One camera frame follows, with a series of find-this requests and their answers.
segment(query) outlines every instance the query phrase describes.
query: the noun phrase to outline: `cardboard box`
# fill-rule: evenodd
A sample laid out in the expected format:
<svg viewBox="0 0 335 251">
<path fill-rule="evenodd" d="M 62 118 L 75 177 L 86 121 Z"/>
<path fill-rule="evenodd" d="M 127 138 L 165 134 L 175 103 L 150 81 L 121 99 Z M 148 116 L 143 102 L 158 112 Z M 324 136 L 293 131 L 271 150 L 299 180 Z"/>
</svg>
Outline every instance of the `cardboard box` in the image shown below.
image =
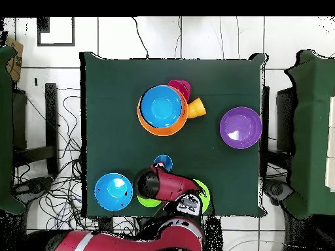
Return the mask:
<svg viewBox="0 0 335 251">
<path fill-rule="evenodd" d="M 14 82 L 19 81 L 22 66 L 22 53 L 24 46 L 15 41 L 14 39 L 7 37 L 6 45 L 13 47 L 17 51 L 17 55 L 13 57 L 7 64 L 7 71 L 11 75 Z"/>
</svg>

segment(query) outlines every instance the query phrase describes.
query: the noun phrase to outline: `cup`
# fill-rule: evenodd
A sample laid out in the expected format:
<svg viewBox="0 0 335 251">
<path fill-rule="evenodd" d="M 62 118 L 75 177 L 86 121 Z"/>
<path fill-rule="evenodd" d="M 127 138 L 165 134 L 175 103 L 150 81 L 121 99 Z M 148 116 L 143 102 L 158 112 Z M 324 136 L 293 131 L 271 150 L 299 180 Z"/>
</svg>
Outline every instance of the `cup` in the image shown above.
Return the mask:
<svg viewBox="0 0 335 251">
<path fill-rule="evenodd" d="M 205 114 L 206 114 L 206 110 L 200 98 L 197 98 L 192 103 L 188 104 L 187 118 L 196 118 L 198 116 L 204 116 Z"/>
<path fill-rule="evenodd" d="M 164 164 L 164 167 L 166 168 L 167 171 L 172 170 L 172 159 L 168 155 L 159 155 L 156 157 L 154 160 L 154 163 L 159 163 L 162 162 Z"/>
<path fill-rule="evenodd" d="M 179 90 L 181 94 L 185 97 L 186 101 L 190 99 L 191 89 L 188 82 L 183 80 L 171 80 L 167 85 Z"/>
</svg>

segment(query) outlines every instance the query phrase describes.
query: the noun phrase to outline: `lime green bowl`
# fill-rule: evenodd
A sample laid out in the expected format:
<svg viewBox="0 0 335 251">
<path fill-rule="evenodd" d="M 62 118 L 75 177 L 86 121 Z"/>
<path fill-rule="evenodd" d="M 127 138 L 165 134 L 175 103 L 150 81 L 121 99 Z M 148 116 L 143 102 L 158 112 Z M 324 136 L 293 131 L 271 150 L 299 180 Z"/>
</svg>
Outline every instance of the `lime green bowl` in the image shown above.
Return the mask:
<svg viewBox="0 0 335 251">
<path fill-rule="evenodd" d="M 199 180 L 193 179 L 194 181 L 196 181 L 196 183 L 203 188 L 203 190 L 205 191 L 205 195 L 203 193 L 200 193 L 200 199 L 202 200 L 202 214 L 205 213 L 205 211 L 208 208 L 209 205 L 209 201 L 211 200 L 211 195 L 209 194 L 209 190 L 208 187 Z"/>
<path fill-rule="evenodd" d="M 148 208 L 153 208 L 155 206 L 158 206 L 161 203 L 161 200 L 157 200 L 157 199 L 145 199 L 139 196 L 137 196 L 137 198 L 144 207 L 148 207 Z"/>
</svg>

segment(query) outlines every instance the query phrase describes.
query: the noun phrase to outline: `bowl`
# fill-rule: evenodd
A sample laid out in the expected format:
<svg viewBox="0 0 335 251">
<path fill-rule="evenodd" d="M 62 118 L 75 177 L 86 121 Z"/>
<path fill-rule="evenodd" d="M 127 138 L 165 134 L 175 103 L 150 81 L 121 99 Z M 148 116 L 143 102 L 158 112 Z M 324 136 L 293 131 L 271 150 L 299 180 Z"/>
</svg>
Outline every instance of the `bowl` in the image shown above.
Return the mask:
<svg viewBox="0 0 335 251">
<path fill-rule="evenodd" d="M 156 86 L 142 95 L 139 108 L 142 118 L 148 124 L 152 127 L 165 128 L 178 120 L 182 104 L 180 96 L 173 88 Z"/>
<path fill-rule="evenodd" d="M 259 140 L 261 134 L 262 122 L 253 109 L 237 107 L 229 110 L 221 119 L 220 135 L 232 148 L 248 148 Z"/>
<path fill-rule="evenodd" d="M 202 214 L 205 213 L 205 211 L 208 208 L 209 205 L 209 201 L 211 200 L 211 194 L 209 193 L 208 187 L 199 180 L 193 179 L 194 181 L 196 181 L 196 183 L 203 188 L 205 195 L 203 193 L 199 194 L 200 199 L 202 200 Z"/>
<path fill-rule="evenodd" d="M 122 210 L 132 200 L 133 186 L 125 176 L 108 173 L 97 181 L 94 196 L 105 210 Z"/>
<path fill-rule="evenodd" d="M 157 200 L 157 199 L 145 199 L 142 197 L 137 196 L 137 199 L 139 200 L 139 202 L 147 208 L 153 208 L 158 206 L 161 203 L 161 200 Z"/>
<path fill-rule="evenodd" d="M 167 171 L 172 170 L 172 159 L 168 155 L 162 154 L 156 157 L 156 159 L 154 160 L 154 163 L 159 163 L 159 162 L 162 162 L 164 164 L 164 167 L 166 168 Z"/>
<path fill-rule="evenodd" d="M 141 115 L 141 112 L 139 109 L 139 104 L 141 100 L 139 100 L 137 104 L 137 117 L 139 118 L 139 122 L 141 123 L 144 129 L 146 129 L 149 133 L 152 133 L 153 135 L 156 135 L 156 136 L 173 135 L 174 133 L 178 132 L 186 123 L 187 116 L 188 116 L 188 105 L 187 105 L 186 99 L 184 98 L 184 96 L 181 94 L 179 90 L 176 90 L 175 88 L 172 88 L 172 89 L 175 90 L 178 93 L 179 97 L 181 98 L 182 108 L 181 108 L 180 117 L 177 119 L 177 121 L 174 124 L 170 126 L 167 126 L 165 128 L 157 128 L 157 127 L 151 126 L 143 119 Z"/>
</svg>

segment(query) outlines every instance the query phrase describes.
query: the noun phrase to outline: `blue bowl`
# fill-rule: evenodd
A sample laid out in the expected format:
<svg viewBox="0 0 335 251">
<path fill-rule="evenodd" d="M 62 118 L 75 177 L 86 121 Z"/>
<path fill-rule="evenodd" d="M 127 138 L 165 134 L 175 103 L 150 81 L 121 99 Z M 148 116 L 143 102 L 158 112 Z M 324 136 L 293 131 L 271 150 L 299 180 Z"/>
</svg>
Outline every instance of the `blue bowl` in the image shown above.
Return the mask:
<svg viewBox="0 0 335 251">
<path fill-rule="evenodd" d="M 133 186 L 125 176 L 109 173 L 97 181 L 94 196 L 104 209 L 121 210 L 132 200 Z"/>
<path fill-rule="evenodd" d="M 167 171 L 172 170 L 172 159 L 168 155 L 162 154 L 156 157 L 156 159 L 154 160 L 154 163 L 159 163 L 159 162 L 162 162 L 164 164 Z"/>
<path fill-rule="evenodd" d="M 174 124 L 181 115 L 181 98 L 168 86 L 149 89 L 141 98 L 143 119 L 153 127 L 165 128 Z"/>
</svg>

